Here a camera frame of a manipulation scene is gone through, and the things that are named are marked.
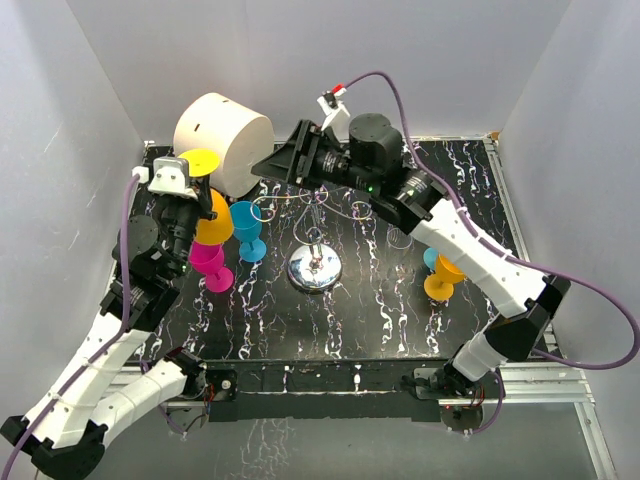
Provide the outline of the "clear wine glass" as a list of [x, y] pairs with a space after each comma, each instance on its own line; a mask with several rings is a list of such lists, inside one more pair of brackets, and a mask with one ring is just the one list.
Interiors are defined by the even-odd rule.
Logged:
[[386, 242], [382, 251], [385, 286], [393, 290], [413, 271], [412, 259], [413, 238], [398, 227], [389, 227]]

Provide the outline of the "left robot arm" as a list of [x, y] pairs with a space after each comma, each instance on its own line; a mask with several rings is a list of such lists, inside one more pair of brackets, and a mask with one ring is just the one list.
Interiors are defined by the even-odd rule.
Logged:
[[182, 347], [120, 390], [106, 392], [177, 299], [173, 281], [185, 273], [197, 223], [216, 216], [205, 175], [188, 175], [176, 189], [157, 194], [158, 216], [122, 214], [115, 276], [70, 362], [34, 407], [4, 421], [1, 434], [13, 449], [2, 478], [25, 454], [46, 477], [85, 479], [110, 444], [149, 411], [204, 392], [205, 363]]

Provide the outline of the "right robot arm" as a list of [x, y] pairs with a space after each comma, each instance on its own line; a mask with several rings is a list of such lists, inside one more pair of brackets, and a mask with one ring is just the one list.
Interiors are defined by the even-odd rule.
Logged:
[[492, 301], [497, 317], [418, 383], [466, 397], [488, 372], [529, 356], [571, 283], [520, 266], [504, 250], [493, 253], [496, 241], [475, 224], [463, 224], [452, 195], [434, 175], [405, 165], [403, 147], [401, 133], [381, 114], [351, 120], [347, 143], [331, 129], [302, 120], [251, 172], [308, 190], [331, 183], [367, 194], [375, 214], [437, 250]]

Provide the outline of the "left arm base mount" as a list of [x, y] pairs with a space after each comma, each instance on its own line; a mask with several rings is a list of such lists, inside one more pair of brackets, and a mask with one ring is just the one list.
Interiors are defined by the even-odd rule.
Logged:
[[162, 406], [169, 431], [186, 439], [193, 430], [203, 427], [217, 403], [235, 400], [237, 382], [235, 370], [205, 366], [193, 380], [187, 381], [185, 393]]

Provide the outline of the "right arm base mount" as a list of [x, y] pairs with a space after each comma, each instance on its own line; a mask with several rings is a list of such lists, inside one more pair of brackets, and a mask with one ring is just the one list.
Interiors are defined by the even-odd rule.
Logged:
[[[497, 389], [497, 404], [486, 419], [483, 404], [488, 387]], [[403, 375], [400, 388], [416, 400], [461, 400], [461, 404], [441, 405], [440, 413], [445, 431], [465, 438], [486, 431], [496, 423], [505, 397], [500, 370], [490, 371], [480, 380], [469, 381], [448, 366], [439, 369], [421, 367]]]

